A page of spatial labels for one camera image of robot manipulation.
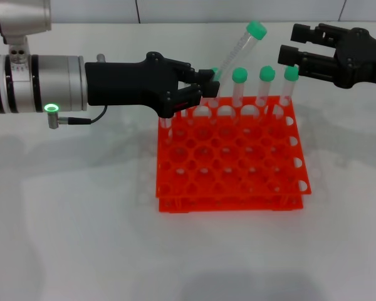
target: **white wall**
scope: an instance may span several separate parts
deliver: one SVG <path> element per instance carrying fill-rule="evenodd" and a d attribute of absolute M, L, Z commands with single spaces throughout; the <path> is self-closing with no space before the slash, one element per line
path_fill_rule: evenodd
<path fill-rule="evenodd" d="M 135 0 L 51 0 L 54 23 L 138 23 Z"/>
<path fill-rule="evenodd" d="M 376 21 L 376 0 L 347 0 L 341 21 Z"/>
<path fill-rule="evenodd" d="M 138 0 L 142 23 L 337 21 L 344 0 Z"/>

